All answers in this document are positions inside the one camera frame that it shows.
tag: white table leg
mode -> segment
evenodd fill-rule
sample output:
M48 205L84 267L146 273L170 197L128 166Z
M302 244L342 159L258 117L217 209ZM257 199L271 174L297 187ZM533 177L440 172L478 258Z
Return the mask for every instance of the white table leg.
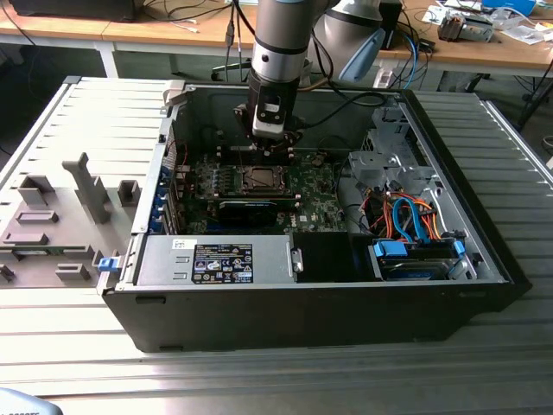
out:
M118 78L118 67L115 64L115 45L112 41L98 41L95 43L96 50L100 52L102 63L104 64L105 76L107 78Z

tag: sticker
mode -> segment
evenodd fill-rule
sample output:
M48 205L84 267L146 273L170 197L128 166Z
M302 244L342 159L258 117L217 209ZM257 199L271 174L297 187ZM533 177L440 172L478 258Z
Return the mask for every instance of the sticker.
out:
M13 251L15 255L22 255L23 257L25 255L48 255L48 252L46 251Z
M197 239L173 239L172 249L194 249L197 243Z
M253 283L252 245L195 245L192 282L194 284Z

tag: warning label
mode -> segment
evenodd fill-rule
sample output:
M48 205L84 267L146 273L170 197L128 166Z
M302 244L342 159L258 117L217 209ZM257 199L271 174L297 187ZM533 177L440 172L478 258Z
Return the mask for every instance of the warning label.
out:
M251 245L196 245L192 282L195 284L253 283Z

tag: green circuit board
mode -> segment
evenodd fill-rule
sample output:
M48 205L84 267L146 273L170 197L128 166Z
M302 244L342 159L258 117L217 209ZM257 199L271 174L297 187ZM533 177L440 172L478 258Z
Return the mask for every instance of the green circuit board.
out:
M291 165L282 167L221 165L215 156L204 155L191 163L182 197L185 233L345 231L346 223L334 193L340 164L315 152L298 154ZM254 229L225 229L218 218L223 201L275 204L276 223Z

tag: motherboard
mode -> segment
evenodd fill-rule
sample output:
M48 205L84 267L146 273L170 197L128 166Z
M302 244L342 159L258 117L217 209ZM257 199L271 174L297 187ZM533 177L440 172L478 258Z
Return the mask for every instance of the motherboard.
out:
M312 151L276 165L252 161L240 150L191 158L180 187L183 233L346 231L335 193L342 160Z

